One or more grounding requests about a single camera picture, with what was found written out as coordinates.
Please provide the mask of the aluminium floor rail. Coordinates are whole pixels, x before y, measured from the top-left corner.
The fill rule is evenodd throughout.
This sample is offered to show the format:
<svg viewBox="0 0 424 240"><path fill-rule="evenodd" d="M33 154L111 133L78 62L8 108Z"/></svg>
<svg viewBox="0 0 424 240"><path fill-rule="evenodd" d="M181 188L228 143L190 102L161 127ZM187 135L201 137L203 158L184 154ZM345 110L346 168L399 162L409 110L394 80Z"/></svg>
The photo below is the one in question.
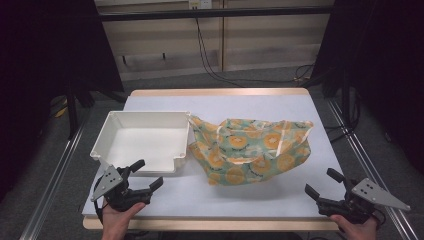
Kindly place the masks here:
<svg viewBox="0 0 424 240"><path fill-rule="evenodd" d="M84 125L81 125L77 128L75 134L68 140L55 171L19 240L37 240L83 132Z"/></svg>
<svg viewBox="0 0 424 240"><path fill-rule="evenodd" d="M336 121L341 126L343 136L347 139L350 147L352 148L357 160L361 164L367 177L370 178L373 182L377 183L384 190L388 191L385 182L380 176L377 168L373 164L368 153L364 149L362 143L360 142L354 131L350 130L348 128L348 125L345 123L345 120L342 117L342 110L337 104L337 102L333 99L330 99L328 100L328 105L331 111L333 112ZM419 237L413 229L413 226L409 222L404 210L387 206L385 206L385 210L388 216L390 217L390 220L393 222L396 229L400 233L402 240L419 240Z"/></svg>

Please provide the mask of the yellow floor item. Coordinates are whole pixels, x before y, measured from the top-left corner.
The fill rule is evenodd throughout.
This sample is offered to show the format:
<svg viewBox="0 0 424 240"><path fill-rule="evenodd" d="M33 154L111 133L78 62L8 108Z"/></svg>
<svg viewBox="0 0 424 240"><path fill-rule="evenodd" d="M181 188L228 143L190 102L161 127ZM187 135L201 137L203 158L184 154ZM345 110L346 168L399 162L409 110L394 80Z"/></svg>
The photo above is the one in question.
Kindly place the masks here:
<svg viewBox="0 0 424 240"><path fill-rule="evenodd" d="M54 118L61 117L68 107L68 101L65 96L55 98L50 104L50 116Z"/></svg>

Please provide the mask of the black metal stand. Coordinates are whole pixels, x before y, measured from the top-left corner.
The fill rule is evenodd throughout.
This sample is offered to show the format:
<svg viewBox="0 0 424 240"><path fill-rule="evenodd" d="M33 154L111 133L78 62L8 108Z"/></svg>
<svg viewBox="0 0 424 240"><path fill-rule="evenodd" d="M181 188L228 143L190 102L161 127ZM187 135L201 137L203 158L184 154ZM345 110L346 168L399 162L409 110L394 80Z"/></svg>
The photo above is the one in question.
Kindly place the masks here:
<svg viewBox="0 0 424 240"><path fill-rule="evenodd" d="M79 101L84 108L92 107L95 101L90 93L90 85L88 83L71 82L67 86L66 100L70 126L68 139L71 140L79 129L76 101Z"/></svg>

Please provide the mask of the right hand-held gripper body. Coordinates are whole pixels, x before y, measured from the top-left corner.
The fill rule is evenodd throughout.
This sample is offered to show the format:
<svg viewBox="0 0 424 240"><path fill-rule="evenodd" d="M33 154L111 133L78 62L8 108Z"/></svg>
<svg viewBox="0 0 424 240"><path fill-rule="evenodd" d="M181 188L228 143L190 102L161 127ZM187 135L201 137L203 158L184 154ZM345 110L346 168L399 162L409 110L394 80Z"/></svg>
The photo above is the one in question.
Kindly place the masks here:
<svg viewBox="0 0 424 240"><path fill-rule="evenodd" d="M331 200L316 194L318 213L325 216L341 215L353 224L363 224L374 216L376 205L409 211L411 207L365 178L360 182L336 177L338 183L345 186L346 193L342 200Z"/></svg>

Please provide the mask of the white plastic bin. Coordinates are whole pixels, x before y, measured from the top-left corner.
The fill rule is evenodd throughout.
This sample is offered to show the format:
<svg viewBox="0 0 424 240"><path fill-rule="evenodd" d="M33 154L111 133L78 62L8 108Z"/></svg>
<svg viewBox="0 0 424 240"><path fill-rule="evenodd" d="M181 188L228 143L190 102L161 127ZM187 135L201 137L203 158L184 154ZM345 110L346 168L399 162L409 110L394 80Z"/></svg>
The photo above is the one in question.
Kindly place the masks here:
<svg viewBox="0 0 424 240"><path fill-rule="evenodd" d="M138 175L174 173L187 155L189 116L189 112L110 111L90 157L104 169L144 160Z"/></svg>

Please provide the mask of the white wall outlet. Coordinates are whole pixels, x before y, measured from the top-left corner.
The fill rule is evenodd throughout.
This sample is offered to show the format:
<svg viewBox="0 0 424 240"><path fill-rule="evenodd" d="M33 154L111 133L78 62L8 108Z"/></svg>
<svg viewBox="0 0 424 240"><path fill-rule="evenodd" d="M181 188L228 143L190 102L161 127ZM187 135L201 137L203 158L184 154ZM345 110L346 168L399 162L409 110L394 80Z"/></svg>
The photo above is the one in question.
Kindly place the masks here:
<svg viewBox="0 0 424 240"><path fill-rule="evenodd" d="M188 3L191 10L212 8L212 0L188 0Z"/></svg>

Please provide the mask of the black horizontal bar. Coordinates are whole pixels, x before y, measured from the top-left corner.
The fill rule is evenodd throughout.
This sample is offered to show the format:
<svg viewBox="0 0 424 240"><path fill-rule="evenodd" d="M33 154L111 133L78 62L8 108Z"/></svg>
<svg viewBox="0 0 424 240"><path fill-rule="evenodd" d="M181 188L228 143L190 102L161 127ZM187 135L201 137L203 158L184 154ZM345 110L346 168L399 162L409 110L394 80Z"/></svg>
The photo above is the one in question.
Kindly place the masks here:
<svg viewBox="0 0 424 240"><path fill-rule="evenodd" d="M215 18L215 17L329 14L333 10L334 10L333 6L200 9L200 10L173 10L173 11L154 11L154 12L102 13L98 16L98 18L102 22L168 20L168 19L186 19L186 18L199 19L199 18Z"/></svg>

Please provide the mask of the dark curtain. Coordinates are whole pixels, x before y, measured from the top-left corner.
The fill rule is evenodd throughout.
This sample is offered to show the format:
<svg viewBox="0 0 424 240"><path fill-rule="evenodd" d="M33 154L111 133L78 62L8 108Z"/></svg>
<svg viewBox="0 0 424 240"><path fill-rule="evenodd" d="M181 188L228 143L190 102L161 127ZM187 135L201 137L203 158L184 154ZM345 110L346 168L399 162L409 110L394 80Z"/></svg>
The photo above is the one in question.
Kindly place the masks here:
<svg viewBox="0 0 424 240"><path fill-rule="evenodd" d="M94 0L0 0L0 201L34 153L58 96L123 89Z"/></svg>
<svg viewBox="0 0 424 240"><path fill-rule="evenodd" d="M312 73L355 88L424 174L424 0L334 0Z"/></svg>

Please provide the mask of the person's left hand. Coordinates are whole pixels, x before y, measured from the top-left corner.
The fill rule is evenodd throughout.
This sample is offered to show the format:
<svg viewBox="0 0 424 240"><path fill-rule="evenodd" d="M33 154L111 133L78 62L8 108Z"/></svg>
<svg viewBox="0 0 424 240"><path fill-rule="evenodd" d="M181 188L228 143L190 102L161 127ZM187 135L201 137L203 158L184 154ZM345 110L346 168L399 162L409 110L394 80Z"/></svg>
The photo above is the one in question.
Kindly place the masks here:
<svg viewBox="0 0 424 240"><path fill-rule="evenodd" d="M145 204L140 202L130 209L120 212L114 210L107 201L103 203L103 231L101 240L123 240L128 230L130 220L143 208Z"/></svg>

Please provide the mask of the green orange patterned cloth bag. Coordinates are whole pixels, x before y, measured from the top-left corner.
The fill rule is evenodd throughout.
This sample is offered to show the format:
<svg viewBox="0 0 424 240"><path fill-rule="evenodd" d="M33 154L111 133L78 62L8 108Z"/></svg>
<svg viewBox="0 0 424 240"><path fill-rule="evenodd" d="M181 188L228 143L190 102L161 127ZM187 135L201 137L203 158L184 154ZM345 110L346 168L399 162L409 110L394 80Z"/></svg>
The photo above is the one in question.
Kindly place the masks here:
<svg viewBox="0 0 424 240"><path fill-rule="evenodd" d="M197 116L189 149L211 185L264 182L303 164L311 154L310 121L227 119L219 125Z"/></svg>

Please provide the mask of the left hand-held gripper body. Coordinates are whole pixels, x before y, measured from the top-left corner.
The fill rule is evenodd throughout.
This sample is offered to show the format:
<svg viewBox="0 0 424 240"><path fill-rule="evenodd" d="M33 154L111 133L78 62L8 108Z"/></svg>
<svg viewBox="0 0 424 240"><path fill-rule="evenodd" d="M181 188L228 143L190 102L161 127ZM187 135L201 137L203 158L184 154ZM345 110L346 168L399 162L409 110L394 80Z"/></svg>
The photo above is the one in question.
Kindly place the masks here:
<svg viewBox="0 0 424 240"><path fill-rule="evenodd" d="M149 187L141 190L129 188L128 177L131 173L129 167L108 166L97 180L90 201L97 203L100 197L104 197L114 210L120 212L130 209L139 202L149 204L153 195Z"/></svg>

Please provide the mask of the person's right hand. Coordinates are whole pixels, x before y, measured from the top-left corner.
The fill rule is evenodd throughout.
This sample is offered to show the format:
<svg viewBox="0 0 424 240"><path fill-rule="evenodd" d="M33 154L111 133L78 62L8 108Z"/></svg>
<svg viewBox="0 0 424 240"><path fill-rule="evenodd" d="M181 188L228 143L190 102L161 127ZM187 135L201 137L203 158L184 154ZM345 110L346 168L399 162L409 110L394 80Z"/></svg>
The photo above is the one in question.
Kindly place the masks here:
<svg viewBox="0 0 424 240"><path fill-rule="evenodd" d="M348 240L377 240L378 222L375 218L369 218L363 224L352 224L341 215L331 215L330 219L345 232Z"/></svg>

